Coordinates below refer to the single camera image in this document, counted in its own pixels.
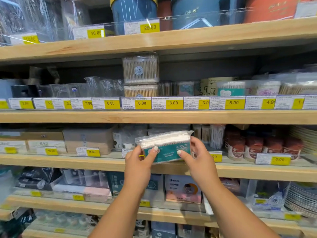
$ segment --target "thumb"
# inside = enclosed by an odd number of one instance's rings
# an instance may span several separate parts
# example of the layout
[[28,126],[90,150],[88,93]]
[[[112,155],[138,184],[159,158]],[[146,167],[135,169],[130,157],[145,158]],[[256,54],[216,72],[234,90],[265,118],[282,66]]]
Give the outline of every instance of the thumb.
[[183,150],[178,150],[177,154],[183,159],[185,160],[186,164],[190,167],[192,165],[192,163],[195,161],[194,158],[187,152],[183,151]]
[[147,157],[144,159],[144,161],[151,166],[155,160],[155,157],[158,153],[159,148],[155,146],[154,148],[151,149]]

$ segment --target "left hand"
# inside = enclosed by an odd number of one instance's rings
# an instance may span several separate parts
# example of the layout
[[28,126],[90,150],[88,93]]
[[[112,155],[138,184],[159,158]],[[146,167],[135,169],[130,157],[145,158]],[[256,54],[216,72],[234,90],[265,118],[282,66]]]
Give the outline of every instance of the left hand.
[[138,145],[125,156],[124,185],[133,192],[142,195],[151,177],[151,165],[157,155],[158,147],[154,147],[144,160],[140,160],[142,150]]

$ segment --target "right hand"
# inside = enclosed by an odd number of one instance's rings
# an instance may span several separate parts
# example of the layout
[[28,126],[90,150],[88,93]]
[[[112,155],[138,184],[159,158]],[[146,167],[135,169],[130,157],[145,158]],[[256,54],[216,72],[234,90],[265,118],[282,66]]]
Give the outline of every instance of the right hand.
[[185,160],[192,178],[205,193],[210,186],[221,183],[216,164],[203,142],[193,136],[191,136],[191,150],[196,154],[196,159],[182,150],[179,150],[177,154]]

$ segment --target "forearm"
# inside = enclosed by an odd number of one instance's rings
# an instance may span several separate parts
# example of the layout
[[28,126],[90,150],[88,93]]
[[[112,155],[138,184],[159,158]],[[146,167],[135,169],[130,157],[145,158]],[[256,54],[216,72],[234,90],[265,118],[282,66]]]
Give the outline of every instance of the forearm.
[[118,197],[109,206],[89,238],[132,237],[141,195],[123,186]]
[[221,183],[211,185],[204,194],[225,238],[279,237]]

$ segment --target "held cotton swab package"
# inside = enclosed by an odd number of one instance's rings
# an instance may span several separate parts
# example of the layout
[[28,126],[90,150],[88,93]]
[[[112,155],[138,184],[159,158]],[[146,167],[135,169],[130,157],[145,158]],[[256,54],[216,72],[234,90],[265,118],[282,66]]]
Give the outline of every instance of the held cotton swab package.
[[154,164],[180,160],[178,150],[191,153],[190,141],[193,131],[172,131],[157,135],[139,137],[135,142],[141,146],[144,156],[147,156],[151,149],[158,147],[158,153]]

